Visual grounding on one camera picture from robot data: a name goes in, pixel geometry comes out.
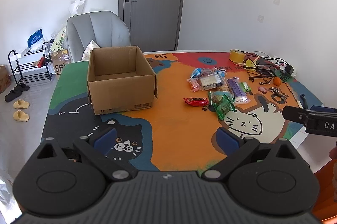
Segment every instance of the blue smiley face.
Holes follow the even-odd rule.
[[[203,64],[206,64],[206,65],[216,65],[217,62],[211,58],[206,58],[206,57],[201,57],[201,58],[198,58],[198,61],[200,61],[201,63]]]

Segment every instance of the painted tabletop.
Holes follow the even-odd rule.
[[[54,137],[62,147],[71,148],[72,141],[80,136],[116,128],[116,140],[107,156],[125,169],[201,172],[226,157],[221,148],[224,140],[216,133],[218,127],[239,137],[253,135],[260,142],[273,143],[280,137],[291,139],[302,127],[283,119],[285,105],[297,107],[296,99],[300,100],[302,93],[309,108],[321,105],[295,79],[287,79],[280,86],[287,103],[272,92],[262,94],[257,90],[260,81],[249,81],[247,71],[234,65],[229,53],[162,53],[146,58],[158,80],[158,99],[152,108],[95,116],[87,96],[88,62],[68,64],[53,93],[42,137]],[[227,78],[246,81],[251,101],[238,105],[224,120],[206,107],[187,105],[183,98],[207,97],[206,91],[192,93],[186,81],[197,67],[226,69]]]

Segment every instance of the tape roll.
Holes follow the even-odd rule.
[[[230,60],[236,63],[243,63],[245,54],[238,50],[230,50]]]

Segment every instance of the black slipper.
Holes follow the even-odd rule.
[[[20,95],[22,95],[22,92],[20,90],[11,90],[9,94],[5,96],[5,101],[10,102],[13,99],[18,98]]]
[[[20,83],[18,86],[14,87],[14,90],[25,92],[25,91],[28,91],[29,88],[30,88],[29,85],[26,85],[24,83]]]

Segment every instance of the floor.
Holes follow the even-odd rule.
[[[30,89],[19,97],[30,103],[23,111],[30,116],[27,122],[13,119],[12,102],[5,102],[4,97],[16,84],[12,83],[0,94],[0,169],[15,178],[33,151],[40,144],[49,103],[55,89],[57,79],[30,83]]]

